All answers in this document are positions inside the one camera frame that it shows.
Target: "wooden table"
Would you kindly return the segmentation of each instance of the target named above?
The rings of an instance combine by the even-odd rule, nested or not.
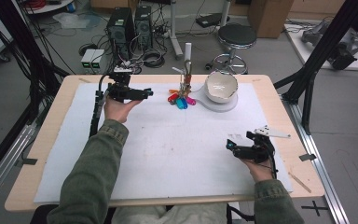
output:
[[[101,76],[69,76],[67,77],[54,100],[51,109],[41,127],[28,158],[37,159],[36,165],[24,165],[7,197],[5,208],[8,211],[33,211],[39,204],[34,203],[39,183],[42,179],[43,169],[51,151],[62,121],[76,93],[80,83],[97,83]],[[194,75],[192,82],[204,82],[206,75]],[[271,80],[267,76],[247,75],[235,76],[240,83],[252,83],[255,93],[261,104],[266,120],[270,127],[284,133],[291,134],[290,139],[275,138],[275,143],[280,149],[281,158],[289,174],[294,191],[293,198],[320,197],[324,195],[324,187],[317,176],[310,161],[301,161],[299,156],[306,154],[295,127],[293,126],[279,95],[275,91]],[[176,75],[138,75],[131,77],[131,83],[178,83]],[[237,202],[252,200],[253,198],[241,196],[219,197],[192,197],[182,199],[167,199],[161,201],[137,200],[129,202],[111,203],[112,206],[123,205],[148,205],[148,204],[179,204],[179,203],[211,203],[211,202]]]

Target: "computer tower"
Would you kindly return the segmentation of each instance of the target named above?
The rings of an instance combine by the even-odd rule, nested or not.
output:
[[[129,7],[115,7],[106,25],[113,52],[124,60],[132,58],[136,48],[135,29]]]
[[[138,35],[138,49],[153,48],[152,32],[152,8],[150,6],[138,6],[135,11],[135,31]]]

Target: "box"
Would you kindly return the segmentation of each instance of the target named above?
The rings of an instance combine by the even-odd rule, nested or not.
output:
[[[130,7],[134,12],[139,0],[91,0],[93,8]]]
[[[248,21],[257,37],[278,38],[294,0],[253,0]]]

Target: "floor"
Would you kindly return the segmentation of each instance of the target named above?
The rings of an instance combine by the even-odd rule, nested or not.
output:
[[[200,3],[192,3],[194,10],[200,8]],[[91,41],[98,41],[98,35],[103,35],[106,21],[101,17],[92,16],[87,4],[79,7],[78,14],[91,19],[91,26],[86,29],[61,29],[51,18],[54,13],[47,13],[37,19],[41,26],[48,30],[47,39],[60,53],[65,62],[76,74],[82,74],[81,56],[78,49]],[[215,12],[219,6],[202,7],[200,12]],[[177,33],[187,33],[192,27],[192,33],[208,33],[209,29],[201,29],[193,24],[197,11],[178,11]],[[247,24],[244,17],[231,16],[232,22]],[[209,74],[204,69],[215,55],[223,52],[216,41],[215,32],[208,35],[178,35],[182,49],[185,42],[190,42],[192,48],[193,74]],[[176,61],[172,45],[165,41],[168,48],[164,56],[165,64],[161,68],[143,67],[141,74],[176,74],[172,67],[182,67],[182,61]],[[273,82],[292,75],[299,70],[302,62],[296,55],[287,34],[281,34],[277,39],[259,38],[251,49],[239,50],[238,54],[247,62],[249,74],[268,75]],[[52,54],[54,62],[61,68],[69,69]],[[9,129],[28,105],[29,82],[21,73],[16,62],[0,62],[0,143]],[[288,87],[282,87],[278,93],[284,93]],[[310,131],[316,143],[325,168],[329,174],[337,195],[345,209],[350,223],[358,223],[358,72],[333,71],[321,69],[315,80],[312,110],[310,116]],[[32,213],[10,213],[5,210],[4,203],[11,186],[16,179],[19,167],[13,167],[10,174],[0,186],[0,223],[28,223]],[[306,223],[334,223],[324,198],[295,199],[296,209],[306,220]],[[309,209],[316,204],[319,209]],[[251,214],[252,203],[240,203],[241,210]]]

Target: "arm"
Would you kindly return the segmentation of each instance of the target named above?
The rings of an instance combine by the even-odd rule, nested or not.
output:
[[[121,122],[137,104],[106,101],[106,120],[63,182],[60,206],[48,214],[48,223],[103,223],[129,134]]]
[[[255,180],[255,223],[304,223],[280,180],[273,179],[269,161],[243,161]]]

